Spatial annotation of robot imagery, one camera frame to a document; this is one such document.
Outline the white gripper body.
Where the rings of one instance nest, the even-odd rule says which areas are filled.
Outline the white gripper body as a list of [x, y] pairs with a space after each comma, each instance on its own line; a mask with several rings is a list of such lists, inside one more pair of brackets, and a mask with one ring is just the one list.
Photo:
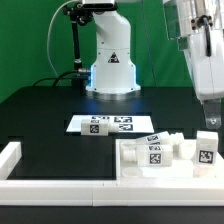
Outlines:
[[188, 26], [183, 50], [196, 96], [200, 101], [224, 97], [224, 38], [221, 29], [210, 29], [211, 55], [206, 55], [205, 28]]

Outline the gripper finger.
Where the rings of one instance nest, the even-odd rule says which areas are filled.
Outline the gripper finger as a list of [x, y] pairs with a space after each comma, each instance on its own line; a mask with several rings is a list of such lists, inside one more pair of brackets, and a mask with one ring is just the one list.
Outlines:
[[221, 100], [211, 99], [203, 102], [206, 127], [219, 129], [221, 127]]

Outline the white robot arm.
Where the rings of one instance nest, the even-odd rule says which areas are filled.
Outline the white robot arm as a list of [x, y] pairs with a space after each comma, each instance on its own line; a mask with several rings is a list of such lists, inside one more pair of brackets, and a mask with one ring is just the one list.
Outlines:
[[[131, 26], [116, 11], [122, 2], [139, 0], [81, 0], [96, 24], [97, 57], [86, 90], [102, 97], [119, 97], [140, 89], [130, 59]], [[206, 127], [221, 127], [224, 98], [224, 0], [162, 0], [169, 39], [184, 53]]]

